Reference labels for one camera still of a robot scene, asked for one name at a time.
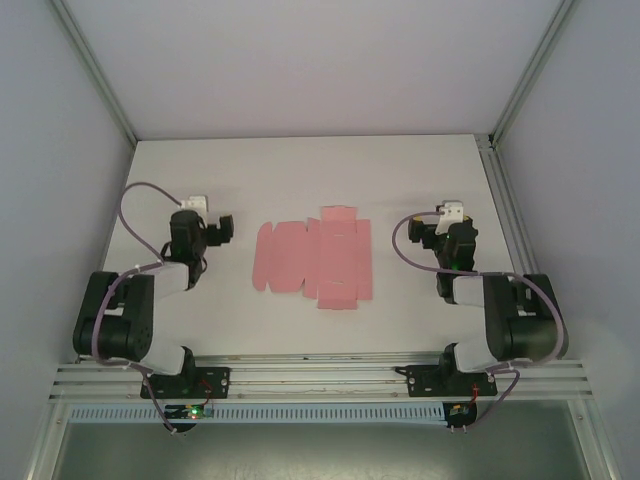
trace black mounting bracket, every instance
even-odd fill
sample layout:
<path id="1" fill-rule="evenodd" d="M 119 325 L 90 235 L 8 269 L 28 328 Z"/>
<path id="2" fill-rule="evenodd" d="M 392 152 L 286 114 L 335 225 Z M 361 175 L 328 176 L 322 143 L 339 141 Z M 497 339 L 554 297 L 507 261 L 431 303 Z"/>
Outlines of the black mounting bracket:
<path id="1" fill-rule="evenodd" d="M 231 369 L 228 367 L 195 367 L 193 380 L 189 383 L 179 375 L 151 375 L 149 383 L 158 399 L 200 400 L 208 397 L 219 400 L 227 398 L 229 394 L 230 376 Z M 144 384 L 140 397 L 151 398 Z"/>
<path id="2" fill-rule="evenodd" d="M 471 397 L 475 387 L 480 397 L 498 394 L 493 376 L 484 372 L 463 373 L 456 368 L 454 346 L 447 346 L 438 365 L 407 365 L 394 369 L 406 377 L 410 397 Z"/>

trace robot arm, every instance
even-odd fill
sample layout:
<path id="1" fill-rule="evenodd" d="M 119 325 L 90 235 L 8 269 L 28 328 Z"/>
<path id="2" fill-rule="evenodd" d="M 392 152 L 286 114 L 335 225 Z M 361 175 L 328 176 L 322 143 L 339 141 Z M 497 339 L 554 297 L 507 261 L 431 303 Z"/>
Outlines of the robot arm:
<path id="1" fill-rule="evenodd" d="M 437 211 L 440 213 L 438 224 L 412 219 L 409 222 L 409 239 L 413 243 L 422 243 L 424 249 L 433 250 L 440 269 L 449 272 L 436 274 L 440 297 L 452 305 L 484 309 L 485 333 L 445 348 L 438 369 L 426 370 L 428 382 L 435 382 L 440 387 L 430 387 L 429 391 L 454 394 L 458 388 L 468 391 L 469 385 L 476 382 L 490 387 L 486 381 L 483 382 L 486 374 L 478 372 L 513 360 L 536 362 L 546 358 L 556 346 L 558 327 L 547 304 L 522 281 L 510 280 L 505 275 L 456 274 L 456 271 L 474 271 L 478 230 L 473 227 L 473 220 L 464 215 L 462 202 L 445 201 Z M 558 308 L 546 275 L 524 277 L 539 287 Z M 564 342 L 558 356 L 564 355 L 568 348 L 564 324 L 563 328 Z M 415 373 L 408 371 L 411 367 L 401 369 L 399 373 Z M 492 390 L 495 387 L 485 388 L 480 394 L 491 395 Z"/>
<path id="2" fill-rule="evenodd" d="M 162 249 L 164 264 L 133 275 L 110 299 L 98 336 L 104 358 L 121 358 L 138 363 L 155 374 L 179 376 L 190 383 L 195 370 L 191 351 L 154 334 L 155 302 L 168 295 L 193 288 L 206 271 L 207 246 L 229 243 L 233 219 L 221 217 L 219 225 L 207 225 L 195 210 L 175 212 L 170 221 L 171 240 Z M 94 272 L 80 307 L 73 346 L 79 355 L 91 355 L 91 337 L 100 309 L 115 272 Z"/>

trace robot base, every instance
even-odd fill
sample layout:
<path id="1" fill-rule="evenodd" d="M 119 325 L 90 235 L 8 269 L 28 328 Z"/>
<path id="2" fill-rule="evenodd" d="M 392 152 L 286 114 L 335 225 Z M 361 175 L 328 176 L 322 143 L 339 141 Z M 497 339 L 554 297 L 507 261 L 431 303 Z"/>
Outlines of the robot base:
<path id="1" fill-rule="evenodd" d="M 498 388 L 493 377 L 484 372 L 463 373 L 456 368 L 451 344 L 440 355 L 438 365 L 407 365 L 396 367 L 396 373 L 407 378 L 410 397 L 470 397 L 474 386 L 478 396 L 493 397 Z"/>

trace white panel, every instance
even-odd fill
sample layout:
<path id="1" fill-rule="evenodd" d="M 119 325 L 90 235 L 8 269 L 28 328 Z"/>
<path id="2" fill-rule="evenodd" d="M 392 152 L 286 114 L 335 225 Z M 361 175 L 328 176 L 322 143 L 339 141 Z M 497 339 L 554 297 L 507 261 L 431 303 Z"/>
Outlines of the white panel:
<path id="1" fill-rule="evenodd" d="M 234 215 L 235 237 L 207 250 L 209 269 L 198 285 L 155 309 L 155 331 L 196 355 L 441 351 L 484 335 L 482 309 L 446 304 L 435 275 L 404 264 L 391 248 L 398 220 L 446 198 L 463 201 L 480 231 L 477 268 L 511 268 L 471 135 L 141 142 L 129 176 L 139 180 L 178 198 L 208 195 L 212 219 Z M 153 190 L 130 193 L 129 223 L 161 246 L 175 207 Z M 321 206 L 341 204 L 371 219 L 374 300 L 335 312 L 318 310 L 301 292 L 256 291 L 251 275 L 260 226 L 317 218 Z M 433 252 L 409 243 L 406 229 L 399 244 L 414 260 L 437 265 Z M 118 224 L 107 268 L 146 261 L 151 254 Z"/>
<path id="2" fill-rule="evenodd" d="M 558 0 L 69 0 L 142 139 L 488 133 Z"/>
<path id="3" fill-rule="evenodd" d="M 638 18 L 637 0 L 583 0 L 504 146 L 624 478 L 640 478 Z"/>
<path id="4" fill-rule="evenodd" d="M 20 479 L 130 149 L 42 0 L 0 2 L 0 477 Z"/>

